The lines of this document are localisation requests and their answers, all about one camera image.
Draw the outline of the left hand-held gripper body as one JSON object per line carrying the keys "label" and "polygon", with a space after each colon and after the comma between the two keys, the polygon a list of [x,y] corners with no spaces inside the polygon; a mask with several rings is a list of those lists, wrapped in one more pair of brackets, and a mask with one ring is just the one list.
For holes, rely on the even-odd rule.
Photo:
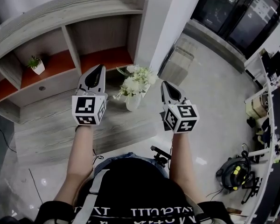
{"label": "left hand-held gripper body", "polygon": [[97,126],[106,110],[108,95],[101,88],[98,91],[78,88],[72,96],[72,116],[81,126]]}

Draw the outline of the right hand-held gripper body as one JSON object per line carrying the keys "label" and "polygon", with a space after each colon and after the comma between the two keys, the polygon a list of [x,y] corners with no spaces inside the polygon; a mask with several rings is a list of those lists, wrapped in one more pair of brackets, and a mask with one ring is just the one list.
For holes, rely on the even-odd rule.
{"label": "right hand-held gripper body", "polygon": [[191,132],[199,121],[197,107],[189,99],[180,104],[164,104],[163,109],[163,121],[173,133]]}

